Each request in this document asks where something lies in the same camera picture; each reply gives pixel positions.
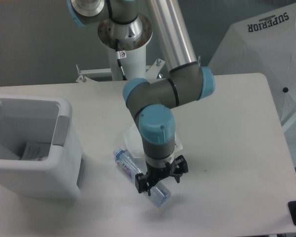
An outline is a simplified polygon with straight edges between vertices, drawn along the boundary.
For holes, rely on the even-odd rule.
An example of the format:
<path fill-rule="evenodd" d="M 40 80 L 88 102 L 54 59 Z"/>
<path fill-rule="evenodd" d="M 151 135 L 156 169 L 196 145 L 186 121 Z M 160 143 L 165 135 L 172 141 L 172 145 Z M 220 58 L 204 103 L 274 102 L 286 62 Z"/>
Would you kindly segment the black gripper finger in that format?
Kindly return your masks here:
<path fill-rule="evenodd" d="M 172 164 L 171 176 L 175 178 L 177 183 L 180 183 L 180 178 L 185 173 L 188 173 L 188 164 L 184 156 L 179 155 Z"/>
<path fill-rule="evenodd" d="M 146 192 L 148 196 L 151 196 L 152 179 L 151 175 L 146 173 L 138 173 L 135 175 L 135 187 L 138 193 Z"/>

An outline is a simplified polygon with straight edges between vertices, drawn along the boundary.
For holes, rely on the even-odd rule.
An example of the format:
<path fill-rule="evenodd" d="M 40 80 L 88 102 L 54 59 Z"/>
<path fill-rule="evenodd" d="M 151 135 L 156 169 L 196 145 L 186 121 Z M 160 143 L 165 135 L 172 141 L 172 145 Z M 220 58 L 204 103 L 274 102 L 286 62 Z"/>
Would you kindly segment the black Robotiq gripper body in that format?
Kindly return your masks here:
<path fill-rule="evenodd" d="M 153 167 L 146 161 L 146 166 L 147 180 L 145 183 L 148 185 L 156 185 L 159 181 L 168 177 L 173 177 L 176 182 L 178 181 L 178 175 L 175 173 L 176 161 L 173 161 L 172 163 L 166 162 L 163 168 Z"/>

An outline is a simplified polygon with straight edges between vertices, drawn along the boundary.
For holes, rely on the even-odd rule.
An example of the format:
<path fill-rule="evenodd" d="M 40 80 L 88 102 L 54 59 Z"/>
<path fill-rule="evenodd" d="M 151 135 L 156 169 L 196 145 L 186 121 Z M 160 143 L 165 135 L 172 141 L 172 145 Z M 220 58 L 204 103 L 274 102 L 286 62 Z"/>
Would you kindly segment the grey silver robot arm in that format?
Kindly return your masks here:
<path fill-rule="evenodd" d="M 188 172 L 185 158 L 175 156 L 172 109 L 210 96 L 216 86 L 210 69 L 197 63 L 179 3 L 150 0 L 147 5 L 170 76 L 150 83 L 121 75 L 126 81 L 123 98 L 140 133 L 147 166 L 146 173 L 135 176 L 139 193 L 149 193 L 167 177 L 179 181 Z M 105 28 L 99 38 L 115 53 L 137 49 L 152 36 L 136 0 L 70 0 L 67 6 L 76 24 L 99 22 Z"/>

